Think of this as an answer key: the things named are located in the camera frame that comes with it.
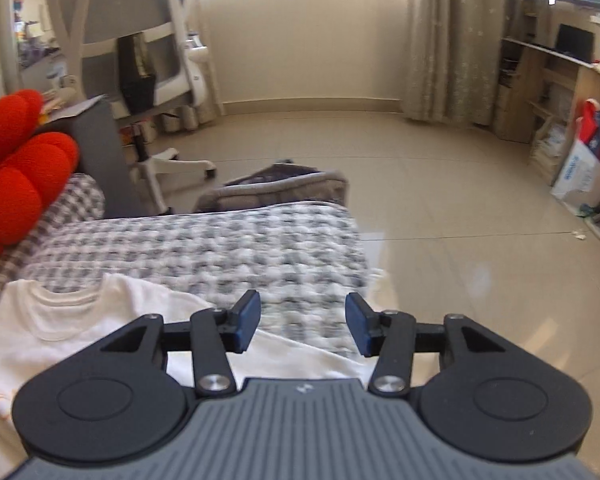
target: metal screw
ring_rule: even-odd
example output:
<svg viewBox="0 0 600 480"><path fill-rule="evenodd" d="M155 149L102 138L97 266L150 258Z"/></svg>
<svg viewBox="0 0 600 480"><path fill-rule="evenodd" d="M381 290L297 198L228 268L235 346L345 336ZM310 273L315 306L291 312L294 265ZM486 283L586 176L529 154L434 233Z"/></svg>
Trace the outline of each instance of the metal screw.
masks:
<svg viewBox="0 0 600 480"><path fill-rule="evenodd" d="M219 374L205 375L198 381L198 386L208 392L221 392L231 385L229 377Z"/></svg>
<svg viewBox="0 0 600 480"><path fill-rule="evenodd" d="M395 375L383 375L374 381L376 389L386 394L396 394L407 387L407 383Z"/></svg>

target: bed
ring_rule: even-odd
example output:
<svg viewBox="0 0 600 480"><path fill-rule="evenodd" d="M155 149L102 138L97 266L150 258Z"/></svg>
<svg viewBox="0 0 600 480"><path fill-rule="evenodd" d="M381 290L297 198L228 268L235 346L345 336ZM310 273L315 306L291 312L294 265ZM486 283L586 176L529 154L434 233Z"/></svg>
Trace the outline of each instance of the bed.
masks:
<svg viewBox="0 0 600 480"><path fill-rule="evenodd" d="M344 297L365 293L369 270L346 208L298 202L98 220L103 213L96 182L74 174L29 237L0 258L0 292L19 278L70 292L119 272L228 307L256 288L261 328L359 357L346 327Z"/></svg>

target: wooden desk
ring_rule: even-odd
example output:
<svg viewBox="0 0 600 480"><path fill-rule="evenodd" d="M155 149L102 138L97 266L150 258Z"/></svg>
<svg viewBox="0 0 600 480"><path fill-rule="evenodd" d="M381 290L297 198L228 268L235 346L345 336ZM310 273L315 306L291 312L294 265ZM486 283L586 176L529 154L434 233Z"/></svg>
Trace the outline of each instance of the wooden desk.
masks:
<svg viewBox="0 0 600 480"><path fill-rule="evenodd" d="M576 133L575 121L580 116L582 103L589 98L600 103L600 72L595 70L591 63L542 46L511 38L504 38L504 41L522 46L523 51L507 90L506 109L496 110L494 130L501 139L527 142L534 146L542 139L543 134L539 132L536 135L536 117L566 124L567 142L559 157L539 161L532 155L530 159L530 163L538 167L547 183L552 184L571 149ZM567 101L568 114L566 111L561 114L557 110L558 104L552 102L551 98L548 102L541 102L546 86L554 84L560 89L550 94L561 94L562 101L565 95L568 99L572 94L570 103Z"/></svg>

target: red cloth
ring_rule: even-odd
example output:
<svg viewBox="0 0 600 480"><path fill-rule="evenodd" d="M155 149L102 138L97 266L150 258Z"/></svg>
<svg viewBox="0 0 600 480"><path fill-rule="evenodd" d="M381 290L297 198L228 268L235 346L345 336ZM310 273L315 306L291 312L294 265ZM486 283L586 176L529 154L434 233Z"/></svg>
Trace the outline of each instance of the red cloth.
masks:
<svg viewBox="0 0 600 480"><path fill-rule="evenodd" d="M0 254L29 233L78 164L71 137L51 132L29 139L41 109L34 90L0 99Z"/></svg>

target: curtain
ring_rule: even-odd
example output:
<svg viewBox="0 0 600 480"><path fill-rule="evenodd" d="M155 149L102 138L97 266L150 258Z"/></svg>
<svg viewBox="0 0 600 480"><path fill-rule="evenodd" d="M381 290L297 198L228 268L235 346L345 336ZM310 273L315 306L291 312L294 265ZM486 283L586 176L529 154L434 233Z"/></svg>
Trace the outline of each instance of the curtain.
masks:
<svg viewBox="0 0 600 480"><path fill-rule="evenodd" d="M491 122L500 41L519 37L521 0L408 0L407 118Z"/></svg>

